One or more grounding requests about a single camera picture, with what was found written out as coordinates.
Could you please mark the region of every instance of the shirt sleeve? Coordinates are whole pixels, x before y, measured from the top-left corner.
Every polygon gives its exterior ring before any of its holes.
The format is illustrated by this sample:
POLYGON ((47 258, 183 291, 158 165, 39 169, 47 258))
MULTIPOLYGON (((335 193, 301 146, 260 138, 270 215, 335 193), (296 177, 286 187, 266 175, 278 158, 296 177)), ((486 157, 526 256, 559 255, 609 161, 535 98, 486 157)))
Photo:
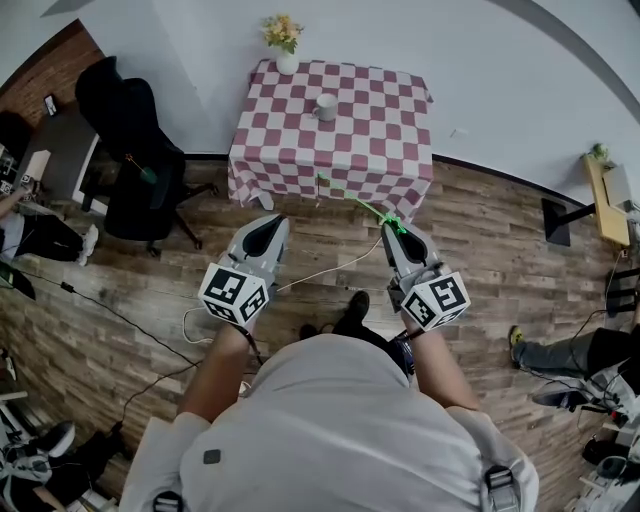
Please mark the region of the shirt sleeve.
POLYGON ((180 462, 193 441, 211 423, 191 413, 182 413, 167 423, 151 418, 142 436, 120 501, 124 512, 150 512, 158 494, 182 494, 180 462))
MULTIPOLYGON (((485 461, 484 470, 494 465, 511 469, 520 495, 520 510, 534 512, 540 483, 529 457, 496 428, 487 414, 463 407, 449 407, 447 412, 475 441, 485 461)), ((481 493, 481 497, 485 501, 486 493, 481 493)))

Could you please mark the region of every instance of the white shoe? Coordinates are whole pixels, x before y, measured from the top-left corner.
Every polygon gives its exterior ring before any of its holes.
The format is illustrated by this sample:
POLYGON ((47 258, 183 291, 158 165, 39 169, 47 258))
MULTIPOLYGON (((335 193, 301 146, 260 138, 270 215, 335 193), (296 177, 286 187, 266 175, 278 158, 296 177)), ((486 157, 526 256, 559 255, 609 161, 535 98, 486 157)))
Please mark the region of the white shoe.
POLYGON ((82 237, 82 252, 80 253, 80 256, 78 256, 78 264, 81 267, 86 266, 87 258, 93 254, 99 235, 100 232, 98 231, 98 228, 92 224, 89 231, 87 231, 87 234, 82 237))

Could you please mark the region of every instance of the gray pants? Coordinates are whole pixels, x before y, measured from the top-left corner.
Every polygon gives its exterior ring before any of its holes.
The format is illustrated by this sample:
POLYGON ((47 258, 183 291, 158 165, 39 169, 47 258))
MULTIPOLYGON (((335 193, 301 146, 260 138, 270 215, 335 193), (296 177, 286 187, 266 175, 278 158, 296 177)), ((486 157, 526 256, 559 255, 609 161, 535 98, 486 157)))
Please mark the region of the gray pants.
POLYGON ((588 370, 587 355, 593 333, 541 345, 534 341, 521 341, 513 348, 513 359, 520 366, 547 375, 584 377, 588 370))

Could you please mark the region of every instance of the yellow and black shoe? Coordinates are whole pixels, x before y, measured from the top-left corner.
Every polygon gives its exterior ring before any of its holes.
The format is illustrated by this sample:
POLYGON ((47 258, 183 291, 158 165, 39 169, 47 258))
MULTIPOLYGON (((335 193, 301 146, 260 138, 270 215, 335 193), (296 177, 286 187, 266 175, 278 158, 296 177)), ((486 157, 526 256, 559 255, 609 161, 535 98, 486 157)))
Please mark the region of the yellow and black shoe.
POLYGON ((513 325, 511 329, 509 329, 509 353, 511 355, 513 367, 516 369, 520 368, 520 363, 513 358, 513 348, 516 346, 516 343, 520 343, 521 341, 524 341, 522 330, 517 325, 513 325))

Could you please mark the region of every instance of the table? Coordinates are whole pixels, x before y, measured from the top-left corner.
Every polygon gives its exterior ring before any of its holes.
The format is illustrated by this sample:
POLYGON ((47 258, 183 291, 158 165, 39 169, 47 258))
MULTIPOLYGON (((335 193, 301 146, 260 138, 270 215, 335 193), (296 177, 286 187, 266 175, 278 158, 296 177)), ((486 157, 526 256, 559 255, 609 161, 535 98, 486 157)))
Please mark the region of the table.
POLYGON ((551 201, 550 199, 542 199, 544 230, 547 242, 569 247, 571 245, 571 238, 568 224, 595 213, 600 236, 624 247, 628 247, 629 228, 627 227, 627 216, 620 210, 609 205, 603 180, 604 173, 606 172, 604 166, 591 155, 584 155, 582 161, 585 172, 589 178, 594 203, 574 212, 567 213, 564 205, 551 201))
POLYGON ((270 193, 344 197, 329 176, 361 200, 411 220, 433 180, 427 106, 420 77, 323 61, 278 73, 260 62, 229 153, 229 197, 263 204, 270 193), (312 114, 322 93, 337 96, 338 117, 312 114))
MULTIPOLYGON (((73 200, 82 203, 84 193, 80 190, 80 185, 98 140, 98 135, 84 119, 76 103, 65 105, 54 117, 45 116, 29 141, 13 188, 20 186, 20 180, 33 153, 46 149, 51 156, 42 175, 45 200, 73 200)), ((38 209, 36 203, 23 204, 38 209)), ((107 212, 107 206, 95 199, 91 209, 103 215, 107 212)))

